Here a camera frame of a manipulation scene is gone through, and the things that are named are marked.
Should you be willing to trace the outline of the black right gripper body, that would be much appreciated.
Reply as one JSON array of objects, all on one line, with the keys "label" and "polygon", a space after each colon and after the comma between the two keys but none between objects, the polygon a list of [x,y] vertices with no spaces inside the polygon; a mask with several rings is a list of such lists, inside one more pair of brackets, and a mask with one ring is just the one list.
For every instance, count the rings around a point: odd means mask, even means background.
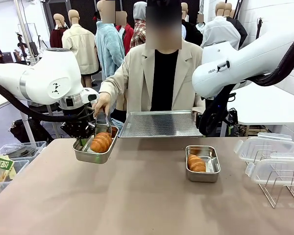
[{"label": "black right gripper body", "polygon": [[219,122],[224,122],[228,127],[233,127],[238,124],[238,112],[235,108],[227,109],[222,112]]}]

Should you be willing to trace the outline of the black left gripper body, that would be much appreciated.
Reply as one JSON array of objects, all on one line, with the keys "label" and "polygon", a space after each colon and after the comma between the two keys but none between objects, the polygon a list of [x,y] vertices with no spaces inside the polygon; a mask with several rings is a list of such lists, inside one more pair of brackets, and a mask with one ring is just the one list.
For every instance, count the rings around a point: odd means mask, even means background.
[{"label": "black left gripper body", "polygon": [[93,115],[86,115],[83,117],[64,116],[64,123],[60,128],[72,138],[89,138],[94,132],[95,128],[89,125],[89,122],[94,121]]}]

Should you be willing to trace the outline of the person's right hand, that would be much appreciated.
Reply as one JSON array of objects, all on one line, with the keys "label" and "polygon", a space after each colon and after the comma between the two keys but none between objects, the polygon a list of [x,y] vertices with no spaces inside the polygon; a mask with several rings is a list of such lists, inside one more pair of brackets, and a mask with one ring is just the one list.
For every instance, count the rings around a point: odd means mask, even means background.
[{"label": "person's right hand", "polygon": [[99,98],[97,99],[97,102],[92,104],[92,108],[94,110],[94,118],[97,117],[97,115],[100,113],[100,111],[103,111],[105,116],[109,115],[111,105],[111,95],[106,92],[102,92],[99,94]]}]

